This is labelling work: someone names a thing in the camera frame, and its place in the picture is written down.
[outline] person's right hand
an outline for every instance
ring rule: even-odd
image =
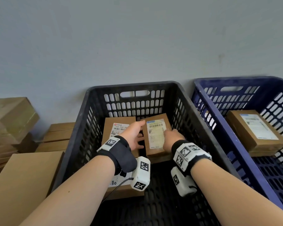
[[[173,131],[170,130],[165,130],[164,131],[164,145],[163,145],[163,149],[168,152],[171,153],[171,148],[173,146],[173,144],[177,141],[177,140],[184,140],[184,136],[181,135],[177,129],[173,129]]]

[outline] black cable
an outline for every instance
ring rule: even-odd
[[[133,179],[134,179],[134,178],[127,178],[126,180],[122,181],[122,183],[119,184],[119,185],[101,202],[101,204],[102,204],[104,201],[106,201],[106,199],[107,199],[111,194],[113,194],[113,192],[114,192],[115,190],[117,190],[118,187],[120,187],[120,186],[121,186],[122,184],[124,184],[126,181],[133,180]]]

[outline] crate floor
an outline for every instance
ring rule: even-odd
[[[200,191],[182,198],[171,177],[173,161],[151,165],[145,196],[105,201],[91,225],[220,225]]]

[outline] black plastic crate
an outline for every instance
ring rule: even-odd
[[[208,151],[216,164],[240,178],[179,83],[139,83],[87,90],[53,190],[95,156],[106,117],[136,116],[140,120],[160,113],[166,113],[172,128],[187,140]],[[173,161],[151,165],[145,196],[105,201],[92,224],[219,225],[199,189],[193,196],[179,196],[170,173],[174,166]]]

